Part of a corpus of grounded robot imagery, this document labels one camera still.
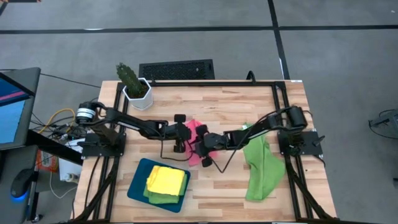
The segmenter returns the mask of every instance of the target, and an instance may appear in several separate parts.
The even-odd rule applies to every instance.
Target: wooden tabletop
[[[117,81],[105,81],[99,101],[112,107],[116,96]],[[309,110],[302,82],[286,81],[289,103]],[[174,123],[174,114],[186,114],[187,121],[196,119],[207,124],[210,132],[222,133],[239,129],[245,122],[254,123],[261,116],[274,111],[274,100],[268,86],[215,86],[215,87],[154,87],[154,105],[147,111],[129,106],[128,114],[140,119],[165,119]],[[306,114],[308,128],[312,119]],[[237,151],[224,174],[215,166],[189,167],[187,162],[174,162],[160,158],[160,142],[143,138],[136,131],[126,130],[127,145],[121,158],[118,181],[113,201],[111,222],[258,222],[293,221],[294,212],[287,174],[277,188],[262,202],[248,202],[245,195],[249,180],[249,166],[243,151]],[[266,135],[271,151],[280,160],[276,132]],[[164,156],[184,159],[185,154],[173,153],[173,141],[166,141]],[[216,162],[224,167],[231,152],[219,152]],[[172,213],[127,197],[127,190],[142,158],[188,169],[192,176],[180,213]],[[75,198],[75,212],[83,211],[88,179],[96,158],[86,159]],[[313,156],[302,156],[303,168],[309,191],[331,216],[336,216],[328,180],[323,164]],[[102,158],[95,169],[89,201],[94,196],[100,179]],[[302,216],[305,215],[302,194],[297,189]],[[104,217],[108,191],[104,195],[99,217]]]

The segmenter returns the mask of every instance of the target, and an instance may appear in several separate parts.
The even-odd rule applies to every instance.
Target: green cloth
[[[182,179],[179,196],[150,192],[148,191],[147,186],[145,186],[144,196],[149,198],[149,203],[153,204],[178,203],[180,196],[184,195],[185,188],[187,187],[187,179],[188,176],[185,174]]]
[[[243,149],[246,163],[250,165],[249,187],[246,200],[264,200],[285,174],[285,164],[272,155],[265,134],[250,140]]]

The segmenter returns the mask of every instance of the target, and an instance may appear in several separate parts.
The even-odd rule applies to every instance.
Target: blue tray
[[[144,197],[144,190],[147,182],[147,178],[150,175],[150,172],[152,172],[152,168],[155,166],[165,166],[165,167],[171,167],[174,169],[179,169],[176,167],[172,167],[163,163],[155,162],[150,159],[141,159],[139,161],[136,174],[134,174],[134,177],[132,179],[129,191],[127,191],[127,197],[138,200],[140,202],[147,203],[149,205],[153,205],[159,208],[163,208],[166,210],[169,210],[171,212],[178,213],[181,211],[181,206],[182,202],[184,201],[184,196],[185,192],[187,191],[187,188],[185,188],[185,192],[183,196],[180,196],[180,200],[178,200],[178,203],[169,203],[169,204],[151,204],[149,203],[149,199],[147,197]],[[185,174],[187,175],[187,186],[189,183],[189,179],[191,177],[191,173],[187,170],[183,170]]]

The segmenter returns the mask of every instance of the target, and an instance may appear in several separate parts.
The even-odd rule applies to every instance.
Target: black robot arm
[[[105,115],[100,119],[101,111],[105,111]],[[79,105],[76,116],[76,123],[83,127],[91,128],[95,136],[88,136],[85,142],[79,143],[81,146],[107,146],[103,149],[106,150],[106,154],[122,154],[124,148],[124,139],[126,135],[124,133],[118,133],[113,128],[109,128],[106,124],[118,124],[129,129],[138,131],[141,136],[152,139],[152,140],[175,140],[174,151],[185,152],[184,141],[191,138],[191,131],[187,128],[183,122],[185,122],[185,115],[176,114],[174,116],[173,125],[169,125],[164,120],[141,120],[139,118],[124,114],[114,108],[108,108],[104,104],[99,102],[84,102]]]
[[[105,116],[99,119],[99,112],[104,110]],[[173,140],[181,138],[187,140],[190,138],[190,130],[182,123],[185,122],[185,115],[175,115],[176,124],[170,125],[164,120],[141,120],[139,118],[123,114],[122,112],[105,107],[99,102],[85,102],[79,105],[77,111],[76,123],[85,127],[90,127],[96,134],[102,134],[101,131],[96,131],[96,127],[105,124],[118,124],[129,129],[136,130],[141,136],[147,139],[155,140]]]
[[[286,125],[282,125],[282,115],[286,114]],[[245,130],[225,131],[222,135],[209,133],[205,125],[197,128],[195,152],[200,157],[208,157],[209,152],[219,150],[237,150],[249,141],[268,131],[284,130],[294,134],[307,127],[307,120],[301,107],[291,106],[263,116],[259,121]]]

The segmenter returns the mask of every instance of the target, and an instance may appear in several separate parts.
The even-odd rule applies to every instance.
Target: white pot
[[[144,97],[142,98],[130,98],[129,95],[126,93],[126,86],[123,88],[123,93],[127,97],[127,99],[130,101],[131,106],[134,107],[137,110],[146,110],[154,104],[154,99],[152,96],[152,87],[150,87],[149,83],[145,78],[138,78],[141,82],[145,82],[145,84],[148,86],[148,91],[147,94],[145,94]]]

